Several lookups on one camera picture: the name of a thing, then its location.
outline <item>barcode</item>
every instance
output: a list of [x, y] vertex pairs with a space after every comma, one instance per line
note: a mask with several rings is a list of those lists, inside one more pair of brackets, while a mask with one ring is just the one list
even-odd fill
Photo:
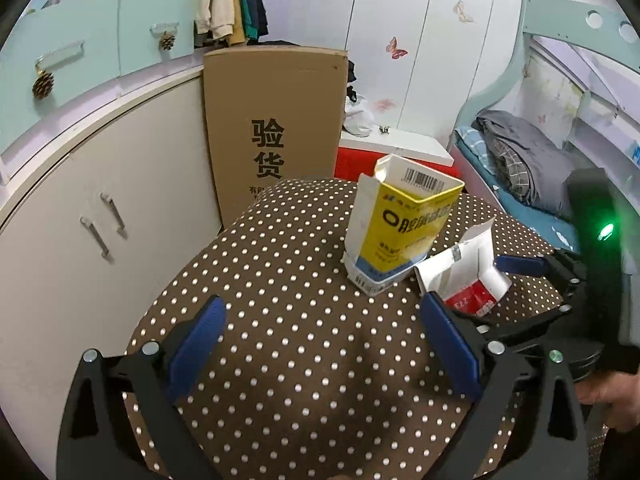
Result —
[[425, 173], [420, 173], [420, 171], [411, 169], [406, 170], [402, 181], [409, 182], [410, 184], [414, 184], [414, 186], [421, 187], [422, 189], [428, 189], [433, 191], [435, 194], [438, 194], [444, 188], [443, 181]]
[[356, 276], [356, 285], [358, 285], [361, 290], [367, 294], [368, 296], [375, 296], [382, 290], [379, 286], [369, 285], [364, 281], [361, 276]]

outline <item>red label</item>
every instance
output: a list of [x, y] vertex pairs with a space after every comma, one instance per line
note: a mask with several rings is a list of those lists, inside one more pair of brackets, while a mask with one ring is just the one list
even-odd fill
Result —
[[476, 316], [487, 314], [495, 303], [495, 298], [486, 290], [480, 280], [445, 301], [447, 306], [455, 310], [461, 310], [467, 314], [476, 314]]

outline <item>yellow medicine box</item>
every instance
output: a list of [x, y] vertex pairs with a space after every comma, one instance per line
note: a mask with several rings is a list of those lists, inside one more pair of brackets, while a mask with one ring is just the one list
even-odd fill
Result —
[[387, 155], [374, 176], [360, 175], [345, 237], [351, 281], [375, 296], [428, 256], [464, 182]]

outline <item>blue gripper pad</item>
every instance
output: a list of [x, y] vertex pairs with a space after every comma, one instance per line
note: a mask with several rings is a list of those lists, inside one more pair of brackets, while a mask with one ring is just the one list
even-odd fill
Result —
[[479, 382], [478, 361], [456, 326], [443, 312], [444, 308], [447, 307], [431, 292], [420, 300], [420, 319], [427, 340], [438, 354], [455, 391], [465, 394], [470, 400], [476, 400], [483, 391]]
[[193, 320], [190, 332], [182, 341], [169, 364], [166, 395], [173, 404], [188, 394], [209, 360], [213, 347], [225, 331], [226, 309], [223, 301], [212, 296]]
[[544, 258], [526, 258], [524, 256], [505, 256], [501, 254], [494, 260], [495, 268], [500, 272], [510, 272], [521, 276], [541, 278], [545, 275]]

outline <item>plaid pillow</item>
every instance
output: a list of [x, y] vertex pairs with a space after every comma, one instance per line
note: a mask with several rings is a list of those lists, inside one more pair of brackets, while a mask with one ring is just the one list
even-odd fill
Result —
[[504, 177], [511, 193], [522, 203], [528, 203], [531, 190], [529, 170], [522, 159], [509, 146], [499, 139], [493, 139], [498, 173]]

